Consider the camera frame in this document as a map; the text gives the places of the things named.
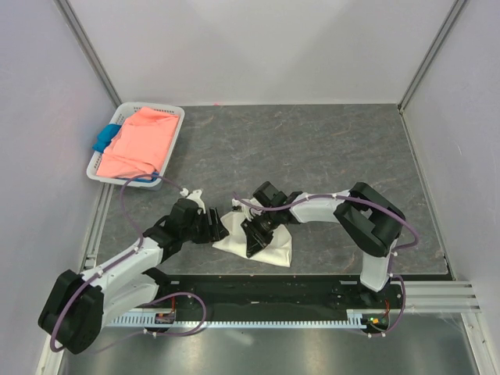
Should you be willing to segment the white cloth napkin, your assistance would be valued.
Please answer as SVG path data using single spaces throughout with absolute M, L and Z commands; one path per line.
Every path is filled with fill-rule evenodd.
M 246 257 L 246 238 L 241 229 L 245 215 L 241 212 L 231 212 L 221 217 L 222 224 L 229 231 L 229 235 L 212 246 L 216 249 L 237 255 L 241 258 L 267 263 L 274 266 L 290 267 L 292 259 L 292 237 L 284 225 L 280 225 L 273 233 L 273 240 L 261 252 L 250 259 Z

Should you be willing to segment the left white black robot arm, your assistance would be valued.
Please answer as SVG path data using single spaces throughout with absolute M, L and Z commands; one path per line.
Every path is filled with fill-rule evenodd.
M 50 349 L 85 351 L 102 328 L 118 316 L 149 302 L 163 307 L 171 299 L 168 284 L 156 280 L 156 267 L 186 242 L 211 244 L 229 234 L 215 208 L 180 198 L 126 250 L 82 273 L 66 270 L 51 289 L 38 318 L 50 336 Z

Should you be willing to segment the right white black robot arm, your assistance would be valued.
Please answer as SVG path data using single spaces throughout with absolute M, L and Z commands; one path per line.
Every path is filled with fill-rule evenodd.
M 311 195 L 295 191 L 286 195 L 266 181 L 252 197 L 257 201 L 255 205 L 244 204 L 252 211 L 252 218 L 241 224 L 247 257 L 270 245 L 280 226 L 337 223 L 363 252 L 359 301 L 373 308 L 385 300 L 391 251 L 401 235 L 405 215 L 371 186 L 358 182 L 340 193 Z

